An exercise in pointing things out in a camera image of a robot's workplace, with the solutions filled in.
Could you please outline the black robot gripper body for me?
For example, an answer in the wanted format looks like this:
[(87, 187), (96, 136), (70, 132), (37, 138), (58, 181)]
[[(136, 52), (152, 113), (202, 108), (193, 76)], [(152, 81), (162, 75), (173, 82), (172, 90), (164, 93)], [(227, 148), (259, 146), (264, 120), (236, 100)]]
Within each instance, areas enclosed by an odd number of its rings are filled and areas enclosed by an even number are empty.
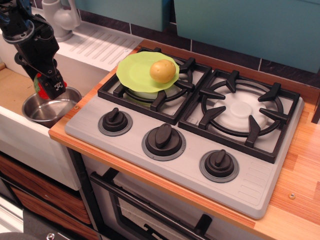
[(29, 23), (33, 24), (33, 32), (27, 40), (15, 45), (15, 62), (31, 79), (40, 73), (50, 79), (61, 80), (54, 59), (59, 45), (52, 26), (39, 14), (32, 15)]

